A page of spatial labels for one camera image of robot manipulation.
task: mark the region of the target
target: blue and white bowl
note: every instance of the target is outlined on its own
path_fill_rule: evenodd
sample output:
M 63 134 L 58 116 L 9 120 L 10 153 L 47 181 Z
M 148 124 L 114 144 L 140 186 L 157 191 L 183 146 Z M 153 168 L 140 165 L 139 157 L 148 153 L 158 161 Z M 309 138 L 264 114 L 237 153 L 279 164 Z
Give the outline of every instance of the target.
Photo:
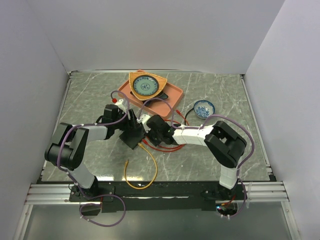
M 216 108 L 210 101 L 199 100 L 193 105 L 193 110 L 199 118 L 206 119 L 211 114 L 215 113 Z

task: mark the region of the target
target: yellow cable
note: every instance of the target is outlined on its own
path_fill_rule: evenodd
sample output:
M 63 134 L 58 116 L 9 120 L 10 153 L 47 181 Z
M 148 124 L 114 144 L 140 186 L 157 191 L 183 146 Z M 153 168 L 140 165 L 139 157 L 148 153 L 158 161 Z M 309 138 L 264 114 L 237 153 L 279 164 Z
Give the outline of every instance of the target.
M 127 160 L 125 162 L 125 165 L 124 165 L 124 179 L 126 181 L 126 183 L 132 187 L 133 189 L 138 189 L 138 190 L 142 190 L 142 189 L 146 189 L 148 188 L 155 180 L 156 180 L 156 177 L 157 177 L 157 174 L 158 174 L 158 165 L 157 165 L 157 162 L 154 158 L 154 156 L 152 156 L 152 154 L 139 142 L 138 143 L 139 147 L 142 148 L 143 150 L 145 150 L 152 158 L 152 160 L 154 161 L 154 165 L 155 165 L 155 174 L 151 180 L 151 182 L 148 183 L 148 185 L 146 186 L 143 186 L 143 187 L 136 187 L 136 186 L 133 186 L 128 180 L 127 180 L 127 166 L 128 166 L 128 163 L 129 163 L 129 160 Z

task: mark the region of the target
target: gray floor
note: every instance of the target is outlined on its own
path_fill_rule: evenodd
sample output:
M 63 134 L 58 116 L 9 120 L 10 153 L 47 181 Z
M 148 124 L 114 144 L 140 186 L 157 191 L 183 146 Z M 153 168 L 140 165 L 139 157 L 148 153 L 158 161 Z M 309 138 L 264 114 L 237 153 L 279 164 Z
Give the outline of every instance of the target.
M 112 224 L 122 212 L 94 220 Z M 119 225 L 100 227 L 79 218 L 77 205 L 35 205 L 24 240 L 290 240 L 280 202 L 252 202 L 232 218 L 191 210 L 128 211 Z
M 157 72 L 184 91 L 184 97 L 178 105 L 183 114 L 200 99 L 211 101 L 216 113 L 236 120 L 246 127 L 254 139 L 256 149 L 253 156 L 242 166 L 241 178 L 245 181 L 268 181 L 266 162 L 258 139 L 246 93 L 239 75 Z M 118 89 L 127 79 L 126 72 L 76 72 L 72 73 L 70 88 L 61 113 L 61 122 L 70 124 L 93 123 L 103 114 L 104 106 L 111 103 L 110 92 Z M 193 126 L 199 126 L 203 120 L 194 112 L 188 116 Z M 248 142 L 244 153 L 251 149 L 249 138 L 242 130 L 233 126 Z M 109 140 L 90 142 L 85 150 L 84 162 L 99 180 L 124 180 L 124 165 L 129 180 L 152 179 L 155 167 L 152 159 L 139 147 L 131 150 L 118 136 L 117 131 Z M 177 152 L 161 153 L 151 149 L 158 164 L 157 181 L 216 181 L 220 177 L 220 164 L 208 148 L 198 145 L 186 145 Z M 69 181 L 68 177 L 47 163 L 42 176 L 43 181 Z

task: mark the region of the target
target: marble surface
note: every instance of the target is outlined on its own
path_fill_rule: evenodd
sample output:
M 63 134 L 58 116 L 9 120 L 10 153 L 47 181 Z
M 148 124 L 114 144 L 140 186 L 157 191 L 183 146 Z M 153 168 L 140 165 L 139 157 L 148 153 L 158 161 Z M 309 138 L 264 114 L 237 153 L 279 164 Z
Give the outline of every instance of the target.
M 245 181 L 268 181 L 266 162 L 258 139 L 244 87 L 239 75 L 157 72 L 168 82 L 183 89 L 184 96 L 178 105 L 186 114 L 197 100 L 211 101 L 216 113 L 236 120 L 246 127 L 254 139 L 255 152 L 241 167 L 241 178 Z M 127 72 L 75 72 L 70 76 L 71 84 L 60 117 L 60 122 L 70 124 L 93 123 L 103 114 L 106 104 L 111 103 L 110 93 L 118 89 L 128 79 Z M 191 112 L 187 120 L 193 126 L 204 122 Z M 250 140 L 246 134 L 233 126 L 247 141 L 246 156 L 250 150 Z M 150 156 L 141 148 L 127 147 L 116 133 L 109 140 L 90 142 L 85 150 L 84 162 L 99 180 L 124 180 L 124 166 L 129 159 L 127 176 L 129 180 L 150 181 L 155 166 Z M 186 145 L 177 152 L 162 153 L 149 149 L 156 158 L 158 175 L 156 181 L 216 181 L 220 177 L 220 164 L 207 147 Z M 67 175 L 47 162 L 42 174 L 43 181 L 69 181 Z

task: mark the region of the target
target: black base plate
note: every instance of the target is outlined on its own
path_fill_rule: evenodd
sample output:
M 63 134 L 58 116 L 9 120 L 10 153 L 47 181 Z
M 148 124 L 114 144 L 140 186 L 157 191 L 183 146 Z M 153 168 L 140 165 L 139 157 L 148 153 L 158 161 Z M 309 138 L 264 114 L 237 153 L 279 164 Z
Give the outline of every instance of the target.
M 145 186 L 148 182 L 133 181 L 137 187 Z M 240 184 L 233 191 L 224 191 L 218 181 L 162 181 L 154 182 L 150 187 L 137 190 L 130 187 L 125 181 L 99 182 L 100 194 L 110 192 L 121 197 L 127 211 L 139 210 L 181 210 L 201 209 L 215 211 L 216 201 L 243 200 L 244 193 Z M 81 195 L 70 195 L 70 202 L 100 202 L 101 199 L 86 200 Z M 118 199 L 103 199 L 102 212 L 112 213 L 122 211 L 123 205 Z

